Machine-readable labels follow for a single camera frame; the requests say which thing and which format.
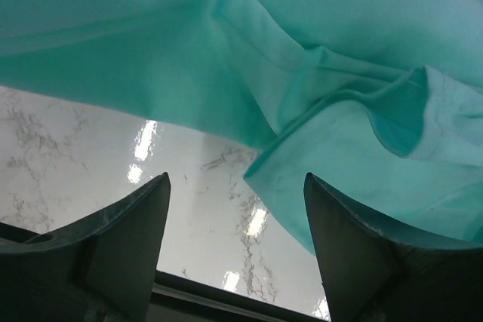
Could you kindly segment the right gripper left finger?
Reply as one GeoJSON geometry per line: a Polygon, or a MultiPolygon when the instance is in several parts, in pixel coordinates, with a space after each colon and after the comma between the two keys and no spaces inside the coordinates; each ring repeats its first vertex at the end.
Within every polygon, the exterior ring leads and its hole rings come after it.
{"type": "Polygon", "coordinates": [[[3,321],[144,321],[171,183],[156,176],[52,232],[1,225],[3,321]]]}

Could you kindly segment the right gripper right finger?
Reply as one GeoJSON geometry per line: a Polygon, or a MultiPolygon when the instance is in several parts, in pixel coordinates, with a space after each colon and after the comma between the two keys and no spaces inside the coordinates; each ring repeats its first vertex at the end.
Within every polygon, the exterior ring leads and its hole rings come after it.
{"type": "Polygon", "coordinates": [[[480,321],[482,245],[415,228],[309,173],[304,199],[333,321],[480,321]]]}

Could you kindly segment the teal t shirt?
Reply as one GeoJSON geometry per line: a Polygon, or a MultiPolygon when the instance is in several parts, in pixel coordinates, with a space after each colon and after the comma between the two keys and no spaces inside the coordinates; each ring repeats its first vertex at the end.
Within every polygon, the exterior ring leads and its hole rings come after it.
{"type": "Polygon", "coordinates": [[[1,83],[259,149],[308,250],[308,173],[482,240],[482,0],[1,0],[1,83]]]}

